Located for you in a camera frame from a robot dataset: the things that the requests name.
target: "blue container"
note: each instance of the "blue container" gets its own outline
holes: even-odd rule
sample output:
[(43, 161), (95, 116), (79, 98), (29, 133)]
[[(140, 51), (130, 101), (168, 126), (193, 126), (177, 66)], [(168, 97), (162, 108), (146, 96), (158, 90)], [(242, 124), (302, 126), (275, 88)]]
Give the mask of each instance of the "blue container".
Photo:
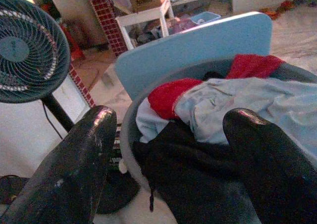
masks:
[(207, 22), (216, 21), (220, 18), (221, 18), (221, 16), (218, 14), (215, 14), (212, 12), (202, 12), (202, 13), (199, 13), (195, 16), (192, 16), (191, 20), (197, 25), (202, 25), (202, 24), (205, 24)]

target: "red brick pillar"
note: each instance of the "red brick pillar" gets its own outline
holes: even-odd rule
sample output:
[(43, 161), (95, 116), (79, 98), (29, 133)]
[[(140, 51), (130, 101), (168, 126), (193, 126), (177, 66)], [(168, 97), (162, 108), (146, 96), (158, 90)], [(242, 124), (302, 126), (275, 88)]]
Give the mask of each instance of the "red brick pillar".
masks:
[(116, 56), (127, 51), (120, 28), (115, 21), (115, 15), (111, 0), (89, 0), (99, 24), (105, 32), (110, 48)]

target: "power cord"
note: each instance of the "power cord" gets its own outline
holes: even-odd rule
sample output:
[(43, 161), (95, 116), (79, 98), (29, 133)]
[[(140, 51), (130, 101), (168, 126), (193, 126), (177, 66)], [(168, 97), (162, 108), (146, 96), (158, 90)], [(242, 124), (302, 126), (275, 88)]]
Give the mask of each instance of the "power cord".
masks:
[(52, 123), (51, 120), (49, 119), (48, 113), (46, 112), (46, 108), (45, 108), (45, 105), (44, 105), (43, 102), (42, 102), (42, 105), (43, 105), (43, 109), (44, 109), (45, 116), (46, 116), (47, 120), (48, 120), (49, 123), (51, 124), (52, 128), (53, 128), (53, 129), (56, 131), (56, 133), (59, 135), (59, 137), (61, 138), (61, 140), (63, 140), (62, 136), (60, 135), (60, 133), (58, 132), (58, 130), (56, 129), (56, 127), (53, 125), (53, 123)]

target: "gray basket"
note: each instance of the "gray basket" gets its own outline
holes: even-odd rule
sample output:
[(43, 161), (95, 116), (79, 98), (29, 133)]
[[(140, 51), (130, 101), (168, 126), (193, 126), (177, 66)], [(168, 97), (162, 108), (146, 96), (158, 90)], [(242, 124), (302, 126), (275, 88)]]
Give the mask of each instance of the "gray basket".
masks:
[[(150, 190), (149, 183), (147, 179), (142, 175), (141, 168), (136, 162), (132, 151), (131, 146), (134, 141), (139, 141), (141, 137), (141, 133), (138, 130), (136, 125), (135, 117), (137, 114), (137, 109), (140, 103), (143, 101), (144, 98), (148, 96), (148, 94), (158, 85), (181, 79), (181, 78), (196, 78), (202, 79), (203, 76), (208, 71), (217, 72), (223, 76), (225, 76), (232, 64), (232, 59), (224, 59), (224, 60), (208, 60), (208, 61), (201, 61), (196, 64), (189, 65), (182, 69), (178, 69), (172, 73), (169, 73), (164, 78), (159, 79), (158, 81), (152, 83), (147, 89), (145, 89), (139, 96), (133, 101), (131, 106), (129, 107), (123, 123), (121, 127), (120, 133), (120, 148), (122, 152), (122, 157), (125, 160), (125, 163), (128, 166), (128, 169), (132, 175), (132, 177), (146, 190)], [(314, 74), (289, 65), (289, 64), (282, 64), (278, 70), (276, 70), (271, 77), (278, 78), (281, 80), (297, 80), (301, 82), (312, 82), (317, 83), (317, 76)]]

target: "white cloth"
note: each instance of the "white cloth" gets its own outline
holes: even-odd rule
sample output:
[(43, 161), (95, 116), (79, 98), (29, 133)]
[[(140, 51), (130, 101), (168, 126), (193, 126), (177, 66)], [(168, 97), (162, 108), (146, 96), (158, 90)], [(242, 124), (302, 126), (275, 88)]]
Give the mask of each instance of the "white cloth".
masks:
[(175, 113), (190, 126), (197, 141), (227, 143), (222, 120), (234, 108), (257, 112), (316, 158), (317, 84), (273, 78), (210, 79), (187, 91)]
[(142, 133), (140, 142), (148, 143), (166, 127), (169, 120), (161, 118), (152, 108), (148, 98), (145, 98), (138, 107), (136, 123)]

